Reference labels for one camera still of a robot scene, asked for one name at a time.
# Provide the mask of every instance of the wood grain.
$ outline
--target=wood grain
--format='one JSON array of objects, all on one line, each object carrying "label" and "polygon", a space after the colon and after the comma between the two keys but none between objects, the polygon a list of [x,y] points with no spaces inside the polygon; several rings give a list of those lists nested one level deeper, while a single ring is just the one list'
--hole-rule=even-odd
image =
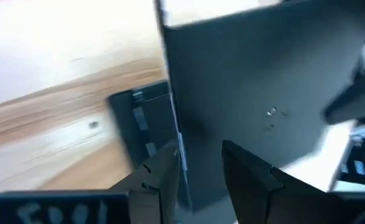
[{"label": "wood grain", "polygon": [[[260,5],[183,2],[166,2],[169,24]],[[153,1],[0,0],[0,21],[0,192],[108,188],[128,175],[104,99],[167,78]]]},{"label": "wood grain", "polygon": [[0,191],[115,184],[131,170],[104,100],[162,77],[142,60],[0,104]]}]

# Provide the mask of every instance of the black plastic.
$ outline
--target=black plastic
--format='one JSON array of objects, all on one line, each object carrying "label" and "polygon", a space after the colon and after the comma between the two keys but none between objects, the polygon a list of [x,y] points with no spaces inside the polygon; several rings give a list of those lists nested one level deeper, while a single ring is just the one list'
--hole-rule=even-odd
[{"label": "black plastic", "polygon": [[172,141],[109,190],[0,193],[0,223],[172,224],[179,162]]},{"label": "black plastic", "polygon": [[338,95],[326,108],[324,116],[329,124],[365,118],[365,75]]},{"label": "black plastic", "polygon": [[365,43],[365,1],[289,2],[160,29],[199,211],[228,196],[223,139],[276,167],[313,152],[321,112]]},{"label": "black plastic", "polygon": [[177,139],[167,82],[111,95],[108,105],[134,167]]},{"label": "black plastic", "polygon": [[270,164],[258,166],[265,161],[231,141],[223,143],[223,161],[239,224],[365,223],[365,193],[322,192]]}]

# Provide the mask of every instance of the screw hole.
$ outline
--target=screw hole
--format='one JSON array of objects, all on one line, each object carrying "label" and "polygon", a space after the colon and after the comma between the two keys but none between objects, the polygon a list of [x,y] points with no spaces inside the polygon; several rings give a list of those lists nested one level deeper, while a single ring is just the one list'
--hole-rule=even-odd
[{"label": "screw hole", "polygon": [[97,128],[98,126],[99,126],[99,122],[97,122],[97,121],[93,121],[93,122],[91,122],[90,124],[88,124],[88,127],[89,127],[90,129]]},{"label": "screw hole", "polygon": [[276,107],[272,107],[269,111],[267,111],[268,116],[272,116],[274,113],[276,113],[277,109]]}]

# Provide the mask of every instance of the black monitor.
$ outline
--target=black monitor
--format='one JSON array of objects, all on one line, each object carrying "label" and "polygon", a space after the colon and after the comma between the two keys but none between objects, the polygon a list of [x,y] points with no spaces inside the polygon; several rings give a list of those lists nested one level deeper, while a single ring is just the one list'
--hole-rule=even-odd
[{"label": "black monitor", "polygon": [[279,168],[313,152],[327,127],[322,111],[349,85],[365,43],[365,1],[286,2],[160,25],[197,211],[228,196],[223,139]]},{"label": "black monitor", "polygon": [[108,106],[134,168],[177,139],[167,82],[115,93]]}]

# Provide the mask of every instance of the white surface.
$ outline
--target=white surface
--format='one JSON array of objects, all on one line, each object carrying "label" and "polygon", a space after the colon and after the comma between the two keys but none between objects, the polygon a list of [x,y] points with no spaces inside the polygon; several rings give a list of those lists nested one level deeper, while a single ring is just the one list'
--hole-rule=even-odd
[{"label": "white surface", "polygon": [[164,0],[166,24],[176,26],[202,19],[277,4],[280,0]]},{"label": "white surface", "polygon": [[313,154],[300,158],[282,170],[322,191],[329,191],[336,170],[340,170],[354,124],[355,121],[347,121],[328,126]]},{"label": "white surface", "polygon": [[365,185],[338,180],[333,189],[335,192],[365,192]]},{"label": "white surface", "polygon": [[152,1],[0,0],[0,103],[160,56]]}]

